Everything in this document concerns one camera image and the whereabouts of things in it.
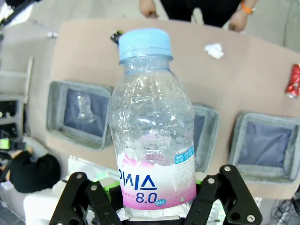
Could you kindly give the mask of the person's right hand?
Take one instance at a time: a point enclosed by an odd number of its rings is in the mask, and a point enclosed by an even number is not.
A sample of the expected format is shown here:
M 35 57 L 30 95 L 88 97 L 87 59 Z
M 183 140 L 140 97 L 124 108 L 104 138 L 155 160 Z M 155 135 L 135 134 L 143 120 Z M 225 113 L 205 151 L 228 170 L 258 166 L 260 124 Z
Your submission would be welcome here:
M 146 18 L 158 18 L 156 5 L 153 0 L 139 0 L 139 10 Z

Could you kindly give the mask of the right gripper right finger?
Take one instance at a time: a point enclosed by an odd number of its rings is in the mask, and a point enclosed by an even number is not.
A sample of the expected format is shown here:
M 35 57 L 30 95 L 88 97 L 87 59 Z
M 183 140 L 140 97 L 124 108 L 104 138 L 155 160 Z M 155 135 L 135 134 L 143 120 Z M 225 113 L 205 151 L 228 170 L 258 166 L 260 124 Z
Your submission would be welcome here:
M 186 225 L 205 225 L 213 203 L 222 203 L 224 225 L 260 225 L 262 214 L 238 169 L 223 165 L 215 175 L 207 175 L 201 182 L 192 206 L 185 218 Z

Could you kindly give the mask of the person's left hand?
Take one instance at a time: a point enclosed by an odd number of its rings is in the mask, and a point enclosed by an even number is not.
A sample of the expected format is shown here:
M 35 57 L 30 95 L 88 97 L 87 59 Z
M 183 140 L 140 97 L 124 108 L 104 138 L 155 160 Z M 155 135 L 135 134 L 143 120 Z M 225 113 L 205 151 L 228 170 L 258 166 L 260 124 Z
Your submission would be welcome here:
M 248 14 L 242 10 L 236 11 L 230 19 L 229 30 L 242 32 L 247 24 Z

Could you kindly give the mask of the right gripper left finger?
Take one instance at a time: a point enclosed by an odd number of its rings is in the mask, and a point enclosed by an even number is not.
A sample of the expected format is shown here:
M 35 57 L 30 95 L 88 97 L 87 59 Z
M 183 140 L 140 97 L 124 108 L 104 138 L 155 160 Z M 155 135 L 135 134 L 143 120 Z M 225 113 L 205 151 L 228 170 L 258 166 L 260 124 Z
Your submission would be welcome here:
M 92 210 L 100 225 L 121 225 L 117 210 L 122 208 L 120 183 L 102 186 L 83 172 L 71 174 L 49 222 L 51 225 L 86 225 Z

